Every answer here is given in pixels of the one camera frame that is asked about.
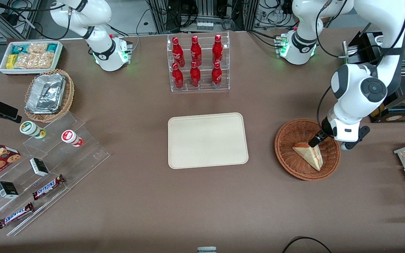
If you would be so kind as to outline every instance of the table surface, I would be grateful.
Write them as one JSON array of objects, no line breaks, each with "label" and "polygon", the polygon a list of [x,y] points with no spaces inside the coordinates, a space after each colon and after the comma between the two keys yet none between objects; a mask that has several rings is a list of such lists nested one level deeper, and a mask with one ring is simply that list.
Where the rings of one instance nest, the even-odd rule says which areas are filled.
[{"label": "table surface", "polygon": [[[341,53],[341,42],[358,31],[325,29],[321,41]],[[276,158],[275,134],[289,120],[315,118],[342,60],[318,49],[295,66],[246,32],[230,38],[231,89],[204,94],[170,92],[166,36],[141,37],[132,63],[116,72],[101,70],[84,40],[64,40],[59,67],[76,87],[71,111],[111,157],[17,236],[0,231],[0,252],[184,253],[213,245],[220,253],[267,253],[299,235],[333,252],[405,249],[405,174],[392,152],[405,146],[405,123],[372,124],[325,180],[294,178]],[[0,101],[22,109],[31,80],[1,74]],[[322,117],[335,101],[326,97]],[[168,120],[224,112],[243,115],[249,161],[171,169]],[[0,119],[0,144],[18,147],[26,139],[17,124]],[[325,251],[295,244],[294,252]]]}]

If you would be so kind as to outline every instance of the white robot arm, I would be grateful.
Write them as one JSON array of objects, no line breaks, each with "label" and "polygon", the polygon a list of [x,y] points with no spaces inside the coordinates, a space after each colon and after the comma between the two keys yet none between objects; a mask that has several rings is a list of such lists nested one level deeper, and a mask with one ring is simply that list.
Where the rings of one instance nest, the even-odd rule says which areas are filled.
[{"label": "white robot arm", "polygon": [[385,56],[377,67],[371,64],[344,64],[331,79],[331,89],[338,99],[322,122],[322,130],[311,141],[314,147],[327,135],[342,141],[342,148],[352,149],[368,129],[361,129],[362,118],[376,110],[394,88],[389,85],[400,82],[397,67],[404,51],[405,0],[355,0],[354,7],[364,19],[381,28]]},{"label": "white robot arm", "polygon": [[85,39],[103,70],[114,71],[130,61],[126,41],[111,38],[102,26],[111,20],[111,9],[105,0],[60,0],[51,7],[62,4],[65,6],[50,11],[51,17]]},{"label": "white robot arm", "polygon": [[299,25],[296,31],[281,35],[280,46],[283,48],[280,57],[291,64],[305,64],[315,51],[316,31],[320,35],[323,30],[321,19],[348,13],[353,6],[354,0],[294,0],[291,9],[298,17]]}]

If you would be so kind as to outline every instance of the brown wicker basket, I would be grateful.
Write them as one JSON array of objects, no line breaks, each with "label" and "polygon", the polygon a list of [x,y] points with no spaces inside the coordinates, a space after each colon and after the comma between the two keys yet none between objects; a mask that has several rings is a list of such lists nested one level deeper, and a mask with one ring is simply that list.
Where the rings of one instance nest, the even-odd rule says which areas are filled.
[{"label": "brown wicker basket", "polygon": [[327,178],[339,166],[340,147],[333,138],[326,138],[318,145],[323,157],[320,171],[312,168],[293,150],[295,144],[309,142],[319,130],[317,122],[309,119],[292,120],[279,129],[275,138],[275,152],[288,173],[302,180],[314,181]]},{"label": "brown wicker basket", "polygon": [[[74,96],[73,80],[71,80],[70,76],[65,71],[60,70],[60,69],[48,71],[48,72],[42,73],[40,75],[46,76],[46,75],[53,75],[53,74],[61,74],[66,77],[65,91],[63,93],[61,110],[56,114],[33,114],[33,113],[30,113],[30,112],[27,112],[26,110],[24,110],[24,112],[26,113],[27,117],[29,117],[29,119],[44,122],[44,123],[49,123],[49,122],[52,122],[53,120],[61,117],[67,111],[70,110],[71,104],[73,103],[73,96]],[[27,88],[27,93],[24,96],[25,103],[27,103],[27,99],[29,98],[29,94],[31,93],[31,89],[32,89],[34,80],[32,80],[31,85],[29,85],[29,88]]]}]

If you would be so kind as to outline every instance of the red bottle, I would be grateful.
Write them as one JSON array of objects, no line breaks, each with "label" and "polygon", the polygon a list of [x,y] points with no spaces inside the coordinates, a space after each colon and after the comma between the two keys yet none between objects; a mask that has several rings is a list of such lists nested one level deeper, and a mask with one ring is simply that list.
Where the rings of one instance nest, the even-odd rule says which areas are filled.
[{"label": "red bottle", "polygon": [[175,63],[179,64],[180,67],[185,66],[185,60],[184,60],[184,51],[182,50],[182,47],[179,45],[179,39],[177,37],[173,37],[173,58],[175,60]]},{"label": "red bottle", "polygon": [[198,69],[198,64],[193,61],[192,69],[190,69],[190,77],[192,78],[192,85],[195,88],[199,87],[199,81],[201,81],[201,71]]},{"label": "red bottle", "polygon": [[221,44],[221,35],[219,34],[215,35],[215,43],[212,47],[212,55],[213,64],[215,64],[217,61],[221,62],[223,59],[223,45]]},{"label": "red bottle", "polygon": [[180,71],[177,63],[173,63],[172,67],[173,67],[172,76],[176,89],[182,90],[184,88],[184,76],[182,75],[182,72]]},{"label": "red bottle", "polygon": [[220,62],[215,62],[212,69],[212,87],[218,89],[221,86],[221,75],[223,72],[220,69]]},{"label": "red bottle", "polygon": [[203,55],[201,53],[201,46],[198,43],[198,36],[192,36],[192,47],[190,48],[192,54],[192,61],[195,61],[198,66],[203,63]]}]

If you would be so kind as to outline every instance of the acrylic bottle rack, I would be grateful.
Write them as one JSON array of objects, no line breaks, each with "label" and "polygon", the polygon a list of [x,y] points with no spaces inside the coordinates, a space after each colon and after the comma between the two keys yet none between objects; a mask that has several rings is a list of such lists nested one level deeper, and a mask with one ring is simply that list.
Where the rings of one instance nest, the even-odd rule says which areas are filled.
[{"label": "acrylic bottle rack", "polygon": [[[80,147],[73,147],[64,143],[61,140],[61,134],[67,129],[76,132],[77,136],[84,140],[84,144]],[[0,219],[20,210],[29,202],[32,202],[35,210],[0,230],[7,236],[21,232],[110,156],[104,147],[90,135],[84,127],[84,122],[71,112],[67,112],[63,117],[51,122],[45,127],[45,130],[45,138],[38,140],[31,137],[18,147],[21,159],[0,173],[0,181],[12,182],[19,194],[12,200],[2,198],[0,195]],[[34,173],[29,162],[33,157],[43,160],[49,170],[47,176],[42,177]],[[60,174],[63,175],[66,182],[34,201],[32,193]]]},{"label": "acrylic bottle rack", "polygon": [[[220,62],[220,69],[223,72],[221,76],[221,85],[219,88],[214,89],[212,87],[212,69],[213,69],[213,62],[212,62],[212,47],[215,42],[215,35],[221,35],[221,43],[223,45],[223,59]],[[167,37],[167,56],[168,56],[168,71],[170,73],[170,87],[172,92],[189,92],[189,91],[228,91],[230,88],[230,42],[229,42],[229,33],[228,32],[218,32],[218,33],[198,33],[198,42],[201,45],[202,51],[202,65],[199,66],[199,70],[201,71],[201,84],[198,88],[193,87],[191,85],[191,78],[190,78],[190,69],[191,69],[191,62],[192,56],[190,54],[190,48],[192,46],[192,34],[175,34],[175,35],[168,35]],[[182,74],[184,76],[184,88],[182,90],[178,90],[174,85],[173,76],[172,76],[172,64],[174,62],[173,59],[173,43],[172,38],[177,37],[179,39],[179,44],[184,50],[184,59],[185,59],[185,66],[180,67]]]}]

